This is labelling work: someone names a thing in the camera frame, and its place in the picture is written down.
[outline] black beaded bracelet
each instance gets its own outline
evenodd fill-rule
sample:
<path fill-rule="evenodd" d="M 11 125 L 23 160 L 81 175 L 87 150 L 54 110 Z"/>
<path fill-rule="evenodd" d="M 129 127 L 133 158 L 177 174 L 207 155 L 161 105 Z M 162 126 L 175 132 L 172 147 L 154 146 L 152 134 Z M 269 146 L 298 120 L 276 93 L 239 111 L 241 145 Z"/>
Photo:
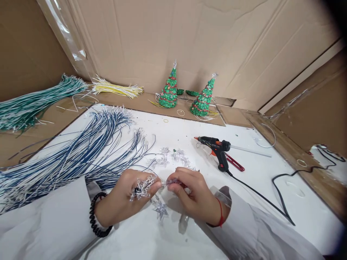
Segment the black beaded bracelet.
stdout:
<path fill-rule="evenodd" d="M 91 201 L 91 205 L 90 205 L 90 223 L 91 223 L 91 228 L 93 229 L 93 232 L 95 233 L 95 235 L 97 237 L 106 237 L 111 229 L 112 229 L 112 226 L 109 226 L 108 229 L 106 231 L 102 231 L 100 230 L 96 225 L 95 225 L 95 214 L 94 214 L 94 209 L 95 209 L 95 203 L 97 201 L 97 199 L 99 197 L 106 197 L 107 194 L 104 193 L 104 192 L 99 192 L 98 194 L 96 194 L 96 196 L 93 198 L 93 200 Z"/>

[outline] white lab coat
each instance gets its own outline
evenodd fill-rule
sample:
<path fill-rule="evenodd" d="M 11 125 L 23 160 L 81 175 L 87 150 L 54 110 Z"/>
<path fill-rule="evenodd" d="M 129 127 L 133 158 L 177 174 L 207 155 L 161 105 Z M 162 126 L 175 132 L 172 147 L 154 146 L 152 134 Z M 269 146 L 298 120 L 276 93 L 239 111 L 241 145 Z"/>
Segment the white lab coat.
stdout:
<path fill-rule="evenodd" d="M 0 259 L 72 259 L 96 237 L 90 200 L 100 188 L 84 177 L 0 216 Z M 324 259 L 300 234 L 247 204 L 227 189 L 232 206 L 220 227 L 211 227 L 230 259 Z"/>

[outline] red handle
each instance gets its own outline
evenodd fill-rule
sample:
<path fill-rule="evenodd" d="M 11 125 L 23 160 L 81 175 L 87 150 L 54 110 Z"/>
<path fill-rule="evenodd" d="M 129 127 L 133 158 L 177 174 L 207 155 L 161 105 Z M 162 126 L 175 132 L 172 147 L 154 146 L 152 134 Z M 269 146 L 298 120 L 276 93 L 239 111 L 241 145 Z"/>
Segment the red handle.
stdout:
<path fill-rule="evenodd" d="M 233 158 L 231 158 L 231 156 L 227 153 L 225 153 L 227 156 L 227 160 L 234 165 L 240 172 L 243 172 L 245 170 L 245 168 L 243 168 L 243 166 L 241 164 L 239 164 L 237 161 L 235 161 Z"/>

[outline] black power cord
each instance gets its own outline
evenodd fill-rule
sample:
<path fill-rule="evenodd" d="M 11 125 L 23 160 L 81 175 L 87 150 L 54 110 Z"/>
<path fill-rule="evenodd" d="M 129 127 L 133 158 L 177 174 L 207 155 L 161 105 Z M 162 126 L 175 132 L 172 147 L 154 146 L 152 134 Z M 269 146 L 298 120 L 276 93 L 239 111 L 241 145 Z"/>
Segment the black power cord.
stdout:
<path fill-rule="evenodd" d="M 262 199 L 264 199 L 267 203 L 269 203 L 271 206 L 273 206 L 279 213 L 281 213 L 293 226 L 295 226 L 294 222 L 292 221 L 292 219 L 290 218 L 289 216 L 289 213 L 287 211 L 287 208 L 286 208 L 286 204 L 284 203 L 284 200 L 283 200 L 283 197 L 282 197 L 282 194 L 281 192 L 279 191 L 279 188 L 277 187 L 277 185 L 275 184 L 275 180 L 279 177 L 282 177 L 282 176 L 294 176 L 295 174 L 297 174 L 298 172 L 308 172 L 308 173 L 312 173 L 313 172 L 313 169 L 323 169 L 323 170 L 327 170 L 329 167 L 331 166 L 336 166 L 336 163 L 334 161 L 332 161 L 331 159 L 329 159 L 328 157 L 326 157 L 322 151 L 320 149 L 318 149 L 318 151 L 320 152 L 320 154 L 327 160 L 329 160 L 331 163 L 331 165 L 328 165 L 327 167 L 320 167 L 320 166 L 312 166 L 309 170 L 296 170 L 295 172 L 293 172 L 292 174 L 287 174 L 287 173 L 284 173 L 284 174 L 280 174 L 280 175 L 277 175 L 275 176 L 274 178 L 272 178 L 272 183 L 274 184 L 276 190 L 277 190 L 277 193 L 280 197 L 280 200 L 281 200 L 281 204 L 282 204 L 282 207 L 283 207 L 283 210 L 280 210 L 276 205 L 274 205 L 271 201 L 269 201 L 267 198 L 265 198 L 262 194 L 260 194 L 258 191 L 256 191 L 255 189 L 253 189 L 251 186 L 247 185 L 246 183 L 244 183 L 243 181 L 237 179 L 236 177 L 234 177 L 231 172 L 229 170 L 227 170 L 226 172 L 231 176 L 233 177 L 235 180 L 237 180 L 238 182 L 242 183 L 243 185 L 245 185 L 246 187 L 248 187 L 249 189 L 251 189 L 252 191 L 254 191 L 256 194 L 258 194 Z M 331 156 L 332 158 L 334 158 L 335 160 L 338 160 L 338 161 L 341 161 L 341 162 L 346 162 L 346 160 L 343 158 L 343 157 L 335 157 L 333 156 L 333 153 L 328 151 L 328 150 L 323 150 L 327 155 Z"/>

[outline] wrist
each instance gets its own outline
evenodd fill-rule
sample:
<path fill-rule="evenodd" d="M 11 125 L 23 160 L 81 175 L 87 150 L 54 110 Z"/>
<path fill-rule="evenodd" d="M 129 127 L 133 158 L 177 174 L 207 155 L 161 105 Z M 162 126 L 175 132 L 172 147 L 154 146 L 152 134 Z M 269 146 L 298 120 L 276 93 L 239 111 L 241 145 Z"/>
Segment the wrist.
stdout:
<path fill-rule="evenodd" d="M 210 226 L 218 227 L 226 221 L 227 217 L 229 216 L 230 208 L 216 197 L 214 197 L 214 200 L 215 203 L 212 211 L 213 214 L 210 221 L 207 221 L 207 223 Z"/>
<path fill-rule="evenodd" d="M 110 212 L 112 211 L 108 205 L 107 197 L 103 198 L 95 204 L 95 217 L 99 221 L 100 225 L 105 228 L 115 224 L 112 222 L 112 214 L 110 214 Z"/>

